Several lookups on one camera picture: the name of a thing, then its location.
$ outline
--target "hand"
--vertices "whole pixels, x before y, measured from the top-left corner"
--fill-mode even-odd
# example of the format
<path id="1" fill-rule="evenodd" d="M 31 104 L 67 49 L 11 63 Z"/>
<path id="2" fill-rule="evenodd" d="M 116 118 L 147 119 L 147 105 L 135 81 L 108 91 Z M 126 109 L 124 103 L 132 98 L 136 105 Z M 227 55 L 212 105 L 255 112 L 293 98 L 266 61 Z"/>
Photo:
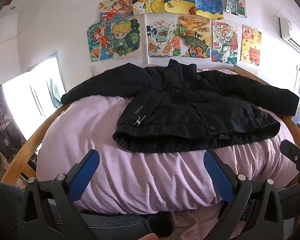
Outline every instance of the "hand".
<path id="1" fill-rule="evenodd" d="M 158 240 L 158 237 L 155 234 L 149 234 L 139 240 Z"/>

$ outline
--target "drawing of boy with blonde hair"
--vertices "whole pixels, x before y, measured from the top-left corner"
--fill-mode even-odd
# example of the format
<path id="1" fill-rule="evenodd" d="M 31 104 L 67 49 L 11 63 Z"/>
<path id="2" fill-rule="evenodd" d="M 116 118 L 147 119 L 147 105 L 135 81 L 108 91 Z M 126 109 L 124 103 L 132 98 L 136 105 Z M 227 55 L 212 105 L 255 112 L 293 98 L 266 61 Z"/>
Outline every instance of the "drawing of boy with blonde hair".
<path id="1" fill-rule="evenodd" d="M 125 48 L 128 46 L 125 41 L 125 37 L 131 31 L 131 22 L 129 20 L 121 20 L 116 22 L 112 27 L 113 37 L 116 38 L 118 42 L 117 52 L 124 52 Z"/>

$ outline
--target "pink blanket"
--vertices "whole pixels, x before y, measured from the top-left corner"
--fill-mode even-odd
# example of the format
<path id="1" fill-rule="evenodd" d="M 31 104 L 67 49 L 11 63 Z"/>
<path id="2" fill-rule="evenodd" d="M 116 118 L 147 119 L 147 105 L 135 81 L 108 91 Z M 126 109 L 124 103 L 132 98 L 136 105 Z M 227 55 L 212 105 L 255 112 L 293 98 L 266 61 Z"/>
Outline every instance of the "pink blanket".
<path id="1" fill-rule="evenodd" d="M 48 129 L 38 155 L 39 180 L 55 178 L 85 156 L 100 154 L 100 166 L 76 206 L 100 213 L 173 212 L 170 239 L 199 239 L 217 221 L 220 197 L 203 165 L 204 150 L 143 154 L 128 152 L 112 139 L 117 121 L 130 102 L 119 97 L 91 96 L 74 102 Z M 274 138 L 216 149 L 235 173 L 250 180 L 272 178 L 285 186 L 298 173 L 280 154 L 280 142 L 293 142 L 286 125 Z"/>

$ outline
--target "window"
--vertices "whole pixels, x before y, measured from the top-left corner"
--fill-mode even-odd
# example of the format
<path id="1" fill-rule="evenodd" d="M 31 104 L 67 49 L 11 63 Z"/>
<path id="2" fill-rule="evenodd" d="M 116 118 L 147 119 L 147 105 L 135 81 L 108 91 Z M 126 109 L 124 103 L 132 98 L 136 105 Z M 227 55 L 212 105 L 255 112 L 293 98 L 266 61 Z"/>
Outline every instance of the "window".
<path id="1" fill-rule="evenodd" d="M 57 56 L 2 85 L 6 104 L 26 140 L 60 106 L 65 94 Z"/>

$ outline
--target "wooden bed frame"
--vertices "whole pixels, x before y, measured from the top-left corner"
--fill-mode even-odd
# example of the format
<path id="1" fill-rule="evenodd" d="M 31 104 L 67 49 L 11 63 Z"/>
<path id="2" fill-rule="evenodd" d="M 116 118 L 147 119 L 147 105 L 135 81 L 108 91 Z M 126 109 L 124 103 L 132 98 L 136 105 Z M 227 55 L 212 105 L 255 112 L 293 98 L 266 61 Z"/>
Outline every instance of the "wooden bed frame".
<path id="1" fill-rule="evenodd" d="M 269 85 L 262 79 L 238 66 L 234 66 L 233 71 L 239 75 L 259 81 L 262 84 Z M 19 150 L 19 152 L 9 165 L 1 180 L 2 182 L 15 185 L 21 173 L 24 173 L 28 178 L 36 177 L 35 171 L 28 165 L 28 161 L 30 160 L 31 156 L 34 154 L 38 146 L 42 143 L 44 135 L 46 134 L 50 125 L 59 115 L 61 115 L 63 111 L 68 109 L 69 106 L 70 105 L 61 106 L 37 129 L 37 131 L 30 137 L 30 139 L 26 141 L 26 143 Z M 287 125 L 295 143 L 300 147 L 300 130 L 291 120 L 291 116 L 280 116 L 280 119 Z M 297 182 L 297 179 L 298 175 L 287 185 L 287 187 L 295 184 Z"/>

